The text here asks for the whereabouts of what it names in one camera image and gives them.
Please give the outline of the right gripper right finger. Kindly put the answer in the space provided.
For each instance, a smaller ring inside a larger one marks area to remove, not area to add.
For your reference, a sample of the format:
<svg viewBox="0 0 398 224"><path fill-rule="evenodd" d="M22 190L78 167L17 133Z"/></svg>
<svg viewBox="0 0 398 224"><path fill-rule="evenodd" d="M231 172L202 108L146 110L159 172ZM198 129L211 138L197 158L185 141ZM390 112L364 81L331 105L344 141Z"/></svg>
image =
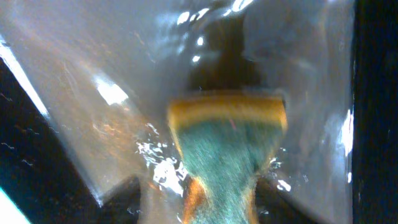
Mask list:
<svg viewBox="0 0 398 224"><path fill-rule="evenodd" d="M319 224L267 179L257 181L256 213L262 224Z"/></svg>

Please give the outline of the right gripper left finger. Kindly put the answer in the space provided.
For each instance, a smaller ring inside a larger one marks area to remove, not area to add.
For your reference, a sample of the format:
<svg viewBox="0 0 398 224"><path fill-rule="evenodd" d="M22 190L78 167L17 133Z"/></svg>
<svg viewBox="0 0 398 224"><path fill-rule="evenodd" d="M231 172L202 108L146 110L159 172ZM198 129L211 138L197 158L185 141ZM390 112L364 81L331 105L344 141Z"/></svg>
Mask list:
<svg viewBox="0 0 398 224"><path fill-rule="evenodd" d="M125 181L101 208L98 224L137 224L141 212L138 178Z"/></svg>

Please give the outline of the green yellow sponge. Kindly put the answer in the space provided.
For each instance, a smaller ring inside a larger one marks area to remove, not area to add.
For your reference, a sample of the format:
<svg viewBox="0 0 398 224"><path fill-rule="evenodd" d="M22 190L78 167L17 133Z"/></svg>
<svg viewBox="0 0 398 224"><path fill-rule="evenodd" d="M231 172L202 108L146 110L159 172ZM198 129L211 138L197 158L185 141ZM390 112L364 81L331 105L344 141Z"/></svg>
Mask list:
<svg viewBox="0 0 398 224"><path fill-rule="evenodd" d="M285 102L244 93L177 99L170 132L191 178L183 223L257 223L258 175L287 130Z"/></svg>

